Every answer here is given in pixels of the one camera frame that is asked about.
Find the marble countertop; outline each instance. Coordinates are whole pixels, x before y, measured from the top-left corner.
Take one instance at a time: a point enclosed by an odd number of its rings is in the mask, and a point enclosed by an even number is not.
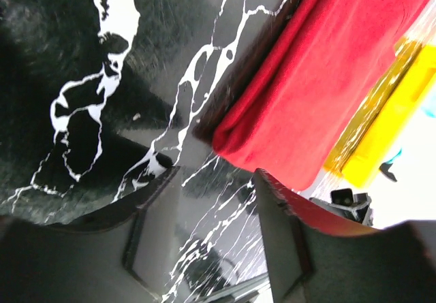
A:
[[[264,274],[251,174],[209,143],[298,2],[0,0],[0,214],[69,223],[180,165],[167,301]]]

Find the cloth fold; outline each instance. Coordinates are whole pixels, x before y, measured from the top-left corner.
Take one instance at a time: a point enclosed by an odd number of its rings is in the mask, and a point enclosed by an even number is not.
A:
[[[428,1],[302,0],[216,128],[215,152],[306,189]]]

